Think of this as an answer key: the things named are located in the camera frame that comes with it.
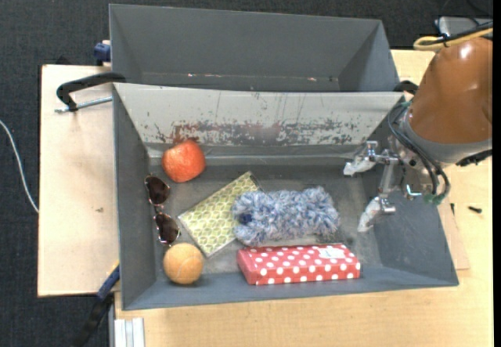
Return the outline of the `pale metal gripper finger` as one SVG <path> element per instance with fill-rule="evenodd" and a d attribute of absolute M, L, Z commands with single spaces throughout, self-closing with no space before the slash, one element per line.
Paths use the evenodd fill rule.
<path fill-rule="evenodd" d="M 396 213 L 396 207 L 387 198 L 375 197 L 367 204 L 362 213 L 357 231 L 366 233 L 383 217 L 394 213 Z"/>
<path fill-rule="evenodd" d="M 348 161 L 343 169 L 343 174 L 353 176 L 360 172 L 369 171 L 376 165 L 376 153 L 379 143 L 377 141 L 367 141 L 356 154 L 353 160 Z"/>

